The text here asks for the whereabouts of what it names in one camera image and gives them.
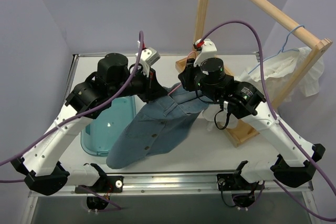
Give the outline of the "blue denim skirt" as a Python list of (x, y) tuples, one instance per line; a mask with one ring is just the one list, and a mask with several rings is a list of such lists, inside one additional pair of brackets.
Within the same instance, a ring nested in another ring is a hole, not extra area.
[(188, 136), (210, 100), (200, 91), (179, 87), (171, 95), (145, 104), (112, 146), (106, 164), (122, 169), (147, 157), (166, 154)]

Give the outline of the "pink wire hanger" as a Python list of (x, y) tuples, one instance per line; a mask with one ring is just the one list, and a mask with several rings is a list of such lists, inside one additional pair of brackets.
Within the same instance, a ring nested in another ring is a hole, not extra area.
[[(194, 56), (194, 58), (196, 57), (196, 52), (192, 51), (188, 54), (188, 56), (185, 58), (185, 63), (187, 63), (188, 59), (190, 57), (192, 57), (192, 55)], [(175, 92), (182, 84), (180, 83), (179, 85), (177, 85), (175, 88), (173, 88), (167, 95), (171, 95), (173, 92)]]

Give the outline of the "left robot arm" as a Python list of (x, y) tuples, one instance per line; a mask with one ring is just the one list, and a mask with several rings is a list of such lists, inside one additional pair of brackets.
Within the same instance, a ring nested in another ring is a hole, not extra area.
[(15, 170), (25, 175), (27, 187), (50, 196), (64, 186), (86, 186), (100, 192), (109, 185), (108, 175), (97, 164), (67, 166), (60, 157), (77, 135), (112, 105), (118, 97), (137, 95), (143, 102), (167, 95), (158, 83), (152, 66), (160, 59), (154, 49), (144, 49), (136, 62), (119, 53), (100, 59), (95, 72), (77, 84), (66, 98), (60, 113), (40, 142), (11, 161)]

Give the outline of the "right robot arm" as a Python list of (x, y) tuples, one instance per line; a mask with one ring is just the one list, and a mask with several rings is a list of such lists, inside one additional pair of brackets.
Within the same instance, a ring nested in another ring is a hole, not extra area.
[(194, 58), (188, 59), (178, 75), (183, 88), (206, 96), (208, 104), (218, 104), (227, 118), (234, 116), (249, 124), (279, 153), (270, 160), (242, 161), (233, 175), (235, 186), (244, 189), (261, 180), (278, 180), (297, 188), (312, 180), (316, 172), (313, 163), (322, 159), (324, 146), (306, 141), (279, 116), (274, 118), (265, 96), (252, 84), (226, 74), (221, 59), (208, 58), (199, 66), (194, 62)]

